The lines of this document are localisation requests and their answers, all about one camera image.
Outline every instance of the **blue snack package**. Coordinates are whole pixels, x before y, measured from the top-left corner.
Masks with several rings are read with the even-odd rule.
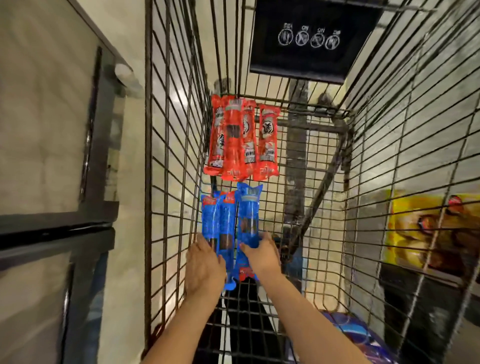
[[[235,219],[237,216],[237,199],[235,191],[221,192],[220,195],[220,234],[218,245],[215,247],[217,255],[222,254],[227,267],[227,282],[225,289],[232,291],[237,284],[233,280],[234,250],[235,250]]]
[[[202,195],[202,235],[212,247],[220,239],[220,196]]]
[[[240,243],[251,248],[258,248],[260,236],[258,234],[258,209],[260,207],[260,193],[263,185],[250,187],[246,183],[237,183],[237,199],[239,202],[238,230],[237,230],[237,260],[235,264],[235,276],[240,282],[247,277],[257,279],[254,275],[247,256],[241,251]]]

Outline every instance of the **wire cart basket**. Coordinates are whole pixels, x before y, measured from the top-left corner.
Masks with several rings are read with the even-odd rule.
[[[146,350],[184,297],[200,195],[235,188],[203,174],[212,93],[281,108],[259,230],[315,307],[362,320],[398,363],[447,362],[476,312],[480,3],[319,1],[381,9],[342,85],[249,72],[254,0],[146,1]],[[251,279],[222,296],[198,351],[301,361]]]

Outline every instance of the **black plastic panel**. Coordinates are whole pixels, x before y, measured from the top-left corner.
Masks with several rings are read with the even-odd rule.
[[[251,72],[334,84],[344,83],[382,13],[321,0],[257,0],[255,10]]]

